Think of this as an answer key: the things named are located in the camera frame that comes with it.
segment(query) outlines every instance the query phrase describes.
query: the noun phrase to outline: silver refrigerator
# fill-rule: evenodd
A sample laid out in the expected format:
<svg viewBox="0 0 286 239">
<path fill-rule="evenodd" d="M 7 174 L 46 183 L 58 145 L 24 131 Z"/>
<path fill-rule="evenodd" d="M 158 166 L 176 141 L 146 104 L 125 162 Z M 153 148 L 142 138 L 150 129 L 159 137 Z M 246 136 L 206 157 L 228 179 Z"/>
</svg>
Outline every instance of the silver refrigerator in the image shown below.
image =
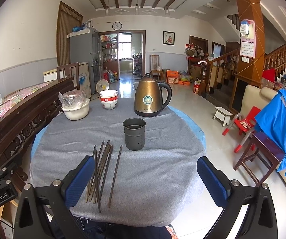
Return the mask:
<svg viewBox="0 0 286 239">
<path fill-rule="evenodd" d="M 70 33 L 69 41 L 71 63 L 88 62 L 91 93 L 94 94 L 96 83 L 101 80 L 99 55 L 102 55 L 102 43 L 99 46 L 99 32 L 91 27 Z"/>
</svg>

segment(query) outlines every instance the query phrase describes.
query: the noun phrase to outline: gray cloth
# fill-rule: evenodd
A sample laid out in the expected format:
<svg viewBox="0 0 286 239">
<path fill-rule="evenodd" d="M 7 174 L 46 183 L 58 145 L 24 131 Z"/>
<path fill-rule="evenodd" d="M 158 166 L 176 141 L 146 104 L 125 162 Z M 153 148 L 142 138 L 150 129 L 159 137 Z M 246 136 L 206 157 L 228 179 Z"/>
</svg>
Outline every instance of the gray cloth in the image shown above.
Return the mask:
<svg viewBox="0 0 286 239">
<path fill-rule="evenodd" d="M 185 121 L 168 107 L 158 116 L 144 118 L 145 146 L 130 151 L 125 146 L 123 121 L 138 117 L 133 98 L 120 98 L 113 110 L 102 107 L 100 100 L 90 102 L 87 117 L 68 120 L 56 116 L 44 133 L 31 160 L 33 186 L 46 186 L 63 179 L 94 145 L 102 140 L 114 145 L 107 179 L 97 204 L 86 203 L 84 190 L 73 215 L 101 222 L 129 226 L 169 225 L 203 191 L 203 182 L 196 171 L 196 162 L 205 155 L 201 142 Z M 123 145 L 115 180 L 111 207 L 107 207 L 116 160 Z"/>
</svg>

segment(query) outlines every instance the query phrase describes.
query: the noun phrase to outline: electric kettle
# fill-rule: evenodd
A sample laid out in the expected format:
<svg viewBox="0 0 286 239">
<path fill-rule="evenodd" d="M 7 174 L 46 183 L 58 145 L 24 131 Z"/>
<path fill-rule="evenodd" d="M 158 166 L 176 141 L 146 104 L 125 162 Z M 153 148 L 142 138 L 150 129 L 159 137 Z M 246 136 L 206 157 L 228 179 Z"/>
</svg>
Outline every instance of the electric kettle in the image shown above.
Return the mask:
<svg viewBox="0 0 286 239">
<path fill-rule="evenodd" d="M 167 90 L 167 99 L 163 104 L 162 88 Z M 136 88 L 134 111 L 142 117 L 157 116 L 170 102 L 172 88 L 166 83 L 157 81 L 150 73 L 145 74 Z"/>
</svg>

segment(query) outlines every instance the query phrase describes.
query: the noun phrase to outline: blue jacket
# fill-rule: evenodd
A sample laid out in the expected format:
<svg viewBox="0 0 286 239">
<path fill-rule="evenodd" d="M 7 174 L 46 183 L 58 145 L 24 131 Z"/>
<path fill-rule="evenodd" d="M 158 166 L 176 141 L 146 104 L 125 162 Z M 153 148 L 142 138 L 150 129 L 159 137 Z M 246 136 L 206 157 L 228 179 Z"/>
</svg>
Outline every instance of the blue jacket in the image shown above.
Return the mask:
<svg viewBox="0 0 286 239">
<path fill-rule="evenodd" d="M 263 131 L 286 154 L 286 90 L 278 94 L 255 117 L 255 129 Z M 281 161 L 278 171 L 286 169 L 286 155 Z"/>
</svg>

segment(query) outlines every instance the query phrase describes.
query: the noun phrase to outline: blue gripper pad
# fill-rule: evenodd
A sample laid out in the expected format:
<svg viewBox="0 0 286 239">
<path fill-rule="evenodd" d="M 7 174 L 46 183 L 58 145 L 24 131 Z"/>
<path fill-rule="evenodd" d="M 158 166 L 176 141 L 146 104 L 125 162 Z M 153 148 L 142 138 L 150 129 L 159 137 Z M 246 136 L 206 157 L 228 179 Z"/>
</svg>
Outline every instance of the blue gripper pad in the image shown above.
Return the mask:
<svg viewBox="0 0 286 239">
<path fill-rule="evenodd" d="M 223 172 L 217 170 L 206 156 L 197 160 L 197 172 L 205 184 L 209 194 L 218 207 L 225 208 L 231 194 L 229 180 Z"/>
<path fill-rule="evenodd" d="M 74 207 L 77 204 L 93 173 L 94 158 L 86 156 L 74 170 L 71 170 L 64 177 L 61 195 L 67 208 Z"/>
</svg>

